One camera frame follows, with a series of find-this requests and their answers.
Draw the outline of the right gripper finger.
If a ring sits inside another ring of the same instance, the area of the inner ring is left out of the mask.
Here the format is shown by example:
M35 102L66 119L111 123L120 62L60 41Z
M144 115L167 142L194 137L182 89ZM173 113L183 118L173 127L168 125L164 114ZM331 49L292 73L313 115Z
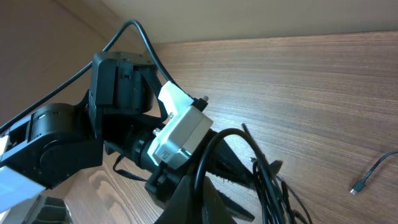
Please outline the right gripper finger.
M227 211L221 197L208 177L203 192L194 194L193 180L185 176L177 186L169 205L155 224L234 224L236 221Z

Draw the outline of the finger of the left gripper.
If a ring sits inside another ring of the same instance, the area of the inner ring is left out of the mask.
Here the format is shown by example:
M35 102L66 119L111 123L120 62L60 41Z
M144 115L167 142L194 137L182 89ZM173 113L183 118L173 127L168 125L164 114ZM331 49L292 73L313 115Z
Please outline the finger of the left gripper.
M224 206L226 207L226 210L229 212L229 214L233 218L237 218L237 219L244 220L247 222L252 222L255 219L255 217L252 213L247 211L245 208L240 206L238 203L231 200L224 193L220 192L219 190L217 190L217 193L220 196L220 199L223 202Z

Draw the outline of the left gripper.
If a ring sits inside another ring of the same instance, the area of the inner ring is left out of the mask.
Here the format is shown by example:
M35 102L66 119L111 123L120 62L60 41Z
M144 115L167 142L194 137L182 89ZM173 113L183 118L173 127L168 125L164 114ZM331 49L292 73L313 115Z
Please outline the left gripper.
M164 162L157 165L149 157L147 151L155 135L148 129L132 128L125 135L113 136L109 141L104 141L104 145L107 154L118 152L133 161L140 169L151 173L145 189L157 206L166 208L182 177L192 175L197 171L201 155L215 134L215 131L209 130L193 155L178 169L173 169ZM225 140L221 140L215 147L206 170L222 179L248 189L255 189L252 173L239 160Z

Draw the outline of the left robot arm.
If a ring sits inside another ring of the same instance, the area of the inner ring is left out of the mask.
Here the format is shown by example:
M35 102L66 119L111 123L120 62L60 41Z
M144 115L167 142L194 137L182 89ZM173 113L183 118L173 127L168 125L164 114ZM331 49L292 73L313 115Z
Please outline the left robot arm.
M1 210L53 189L117 152L150 172L147 193L159 223L234 223L254 215L216 190L210 172L249 189L254 176L155 57L99 52L77 105L54 103L1 128Z

